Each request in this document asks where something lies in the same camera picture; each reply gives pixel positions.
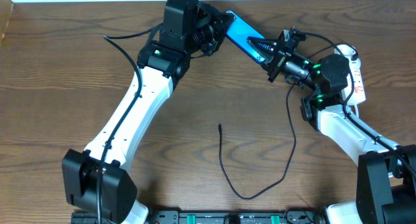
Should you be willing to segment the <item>blue Galaxy smartphone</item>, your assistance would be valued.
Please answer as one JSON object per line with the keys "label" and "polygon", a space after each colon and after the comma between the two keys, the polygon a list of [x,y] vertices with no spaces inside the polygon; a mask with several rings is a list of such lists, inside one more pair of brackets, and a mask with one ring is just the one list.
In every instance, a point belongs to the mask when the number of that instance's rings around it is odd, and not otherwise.
{"label": "blue Galaxy smartphone", "polygon": [[251,25],[245,22],[232,10],[227,10],[226,13],[234,16],[234,20],[227,30],[226,37],[258,64],[264,62],[265,58],[261,56],[250,44],[250,38],[264,39],[264,36],[257,32]]}

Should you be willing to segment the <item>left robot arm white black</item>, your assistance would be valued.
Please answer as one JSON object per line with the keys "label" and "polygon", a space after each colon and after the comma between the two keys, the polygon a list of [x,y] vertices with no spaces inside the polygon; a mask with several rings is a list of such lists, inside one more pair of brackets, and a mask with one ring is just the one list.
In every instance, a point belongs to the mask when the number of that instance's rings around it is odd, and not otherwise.
{"label": "left robot arm white black", "polygon": [[87,212],[83,223],[143,223],[148,208],[137,201],[129,170],[153,117],[195,58],[211,56],[234,21],[230,12],[200,0],[167,0],[162,23],[136,58],[133,80],[110,120],[83,151],[62,159],[66,200]]}

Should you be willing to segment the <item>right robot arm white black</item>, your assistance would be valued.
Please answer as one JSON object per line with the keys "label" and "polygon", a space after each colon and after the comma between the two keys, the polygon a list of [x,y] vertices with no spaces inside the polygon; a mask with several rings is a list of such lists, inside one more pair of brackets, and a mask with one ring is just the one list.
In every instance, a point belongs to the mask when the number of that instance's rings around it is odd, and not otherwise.
{"label": "right robot arm white black", "polygon": [[311,89],[301,99],[304,121],[357,165],[356,198],[327,206],[327,223],[414,223],[415,146],[382,136],[352,111],[360,91],[354,76],[356,49],[331,42],[335,51],[312,62],[296,52],[307,36],[291,28],[275,40],[249,37],[247,42],[263,58],[270,81],[282,74]]}

